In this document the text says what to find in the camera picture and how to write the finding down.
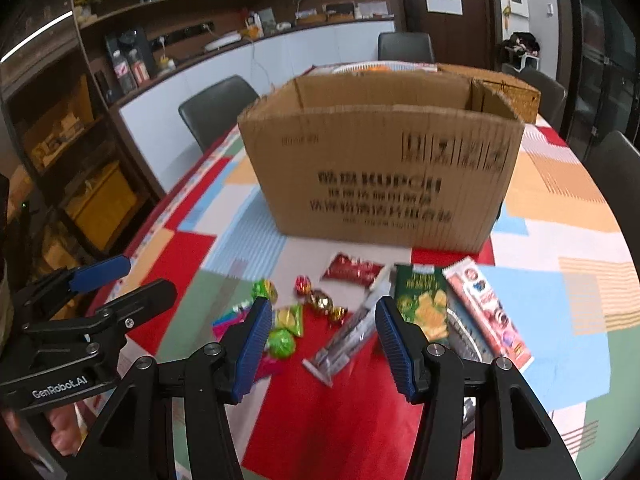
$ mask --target tablecloth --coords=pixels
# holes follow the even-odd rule
[[[337,251],[392,263],[446,265],[462,254],[281,235],[235,128],[178,184],[130,248],[132,269],[100,298],[156,278],[175,283],[168,312],[134,329],[122,371],[142,354],[184,358],[210,341],[210,325],[245,300],[253,280],[274,281],[276,307],[294,302],[298,274],[319,276]],[[524,132],[501,215],[473,255],[535,356],[524,377],[562,435],[584,480],[601,480],[640,425],[640,285],[606,201],[558,134],[539,118]],[[324,286],[357,306],[363,292]],[[402,479],[420,409],[395,389],[373,342],[319,383],[300,365],[331,329],[305,314],[305,336],[283,373],[259,381],[228,409],[242,465],[271,480]],[[108,395],[94,400],[99,410]],[[188,476],[181,403],[174,405],[178,470]],[[473,437],[463,441],[468,478]]]

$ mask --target dining table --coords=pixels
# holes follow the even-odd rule
[[[274,224],[235,126],[156,206],[125,254],[128,276],[101,289],[92,309],[165,278],[174,306],[129,332],[118,364],[142,355],[182,359],[212,340],[212,323],[271,280],[274,308],[297,303],[294,282],[316,282],[338,252],[393,264],[447,266],[467,254],[287,237]],[[471,254],[517,325],[534,361],[523,373],[583,480],[602,480],[640,426],[640,285],[612,211],[578,158],[541,117],[526,124],[490,237]],[[361,287],[322,282],[354,310]],[[227,408],[245,478],[401,480],[421,406],[398,393],[369,342],[328,387],[302,365],[335,333],[303,309],[303,335],[279,373]],[[87,401],[95,415],[109,392]],[[174,399],[178,478],[190,478],[184,406]],[[474,434],[462,441],[458,478],[470,477]]]

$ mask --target dark wooden door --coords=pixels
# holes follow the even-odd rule
[[[426,0],[399,1],[406,14],[406,28],[431,36],[437,62],[493,68],[493,0],[462,0],[462,16],[428,12]]]

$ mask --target cardboard box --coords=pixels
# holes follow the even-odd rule
[[[470,252],[524,130],[483,83],[423,71],[300,76],[238,123],[284,234]]]
[[[512,75],[481,68],[438,63],[438,70],[483,81],[489,88],[502,92],[523,121],[536,124],[536,116],[540,107],[540,91],[537,88],[533,88]]]

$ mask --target table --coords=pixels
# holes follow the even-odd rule
[[[100,304],[159,277],[176,306],[134,329],[122,370],[142,354],[179,359],[210,340],[219,314],[268,277],[293,303],[297,274],[319,276],[338,250],[379,262],[447,265],[463,255],[287,238],[277,232],[237,128],[176,186],[127,250],[132,270]],[[640,285],[620,229],[595,184],[542,119],[528,124],[507,196],[480,254],[483,272],[535,356],[524,376],[562,434],[584,480],[600,480],[640,426]],[[359,289],[324,286],[360,304]],[[300,365],[331,336],[305,313],[305,335],[283,373],[228,410],[242,465],[271,480],[404,478],[420,408],[395,389],[371,341],[332,389]],[[100,408],[104,397],[95,400]],[[174,409],[175,457],[188,475],[184,414]],[[459,479],[469,477],[473,437]]]

